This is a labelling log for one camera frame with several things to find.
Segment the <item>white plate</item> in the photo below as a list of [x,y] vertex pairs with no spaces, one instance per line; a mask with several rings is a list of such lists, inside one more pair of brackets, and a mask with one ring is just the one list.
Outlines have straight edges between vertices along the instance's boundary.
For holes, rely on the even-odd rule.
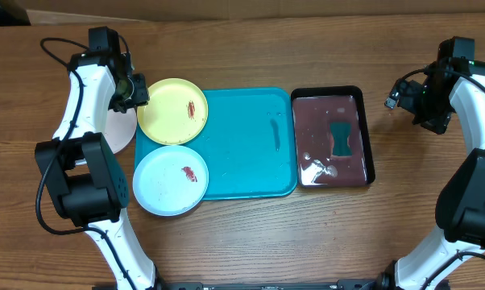
[[135,109],[129,109],[126,113],[108,111],[104,136],[114,154],[129,145],[135,135],[137,123]]

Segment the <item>green sponge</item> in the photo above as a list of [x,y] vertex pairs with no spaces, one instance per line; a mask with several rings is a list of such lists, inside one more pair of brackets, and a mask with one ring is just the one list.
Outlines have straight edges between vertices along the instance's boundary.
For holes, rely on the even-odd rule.
[[348,122],[332,122],[330,123],[330,132],[333,139],[332,155],[337,157],[352,156],[349,145],[351,124]]

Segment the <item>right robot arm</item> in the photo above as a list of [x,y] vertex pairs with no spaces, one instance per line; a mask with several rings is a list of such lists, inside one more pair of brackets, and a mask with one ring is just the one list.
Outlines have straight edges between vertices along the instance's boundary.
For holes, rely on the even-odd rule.
[[399,78],[384,105],[407,110],[413,124],[439,135],[456,114],[467,157],[439,194],[435,227],[368,289],[447,289],[447,276],[463,263],[485,260],[485,62],[475,59],[473,39],[455,36],[421,73],[423,83]]

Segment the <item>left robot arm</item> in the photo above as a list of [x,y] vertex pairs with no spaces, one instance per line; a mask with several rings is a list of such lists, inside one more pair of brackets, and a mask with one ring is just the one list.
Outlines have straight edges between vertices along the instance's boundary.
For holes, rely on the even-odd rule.
[[64,66],[71,85],[64,117],[52,139],[35,146],[37,220],[50,234],[87,234],[117,289],[163,289],[130,223],[129,185],[104,136],[109,111],[148,103],[145,77],[133,72],[126,41],[108,27],[89,29],[88,44]]

